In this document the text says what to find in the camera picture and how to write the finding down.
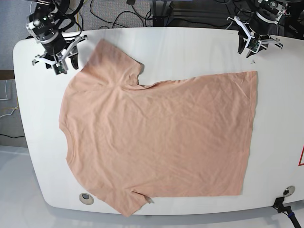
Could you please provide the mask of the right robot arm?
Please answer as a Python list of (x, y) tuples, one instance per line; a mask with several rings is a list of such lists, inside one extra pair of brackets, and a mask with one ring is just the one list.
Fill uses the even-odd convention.
[(27, 17), (26, 29), (35, 41), (42, 45), (44, 53), (36, 55), (32, 65), (42, 62), (47, 69), (53, 69), (56, 75), (66, 74), (69, 58), (74, 69), (78, 69), (77, 44), (86, 40), (82, 36), (82, 27), (75, 15), (82, 8), (81, 0), (75, 10), (67, 14), (68, 0), (36, 0), (33, 13)]

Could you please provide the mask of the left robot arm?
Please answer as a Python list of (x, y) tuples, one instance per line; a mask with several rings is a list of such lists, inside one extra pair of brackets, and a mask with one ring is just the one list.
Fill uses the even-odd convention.
[(270, 44), (282, 49), (283, 44), (277, 38), (272, 38), (270, 30), (273, 25), (278, 25), (281, 17), (287, 11), (288, 3), (277, 0), (259, 0), (258, 6), (247, 1), (252, 16), (248, 22), (244, 22), (238, 16), (228, 17), (238, 27), (238, 50), (242, 54), (248, 50), (246, 57), (267, 50)]

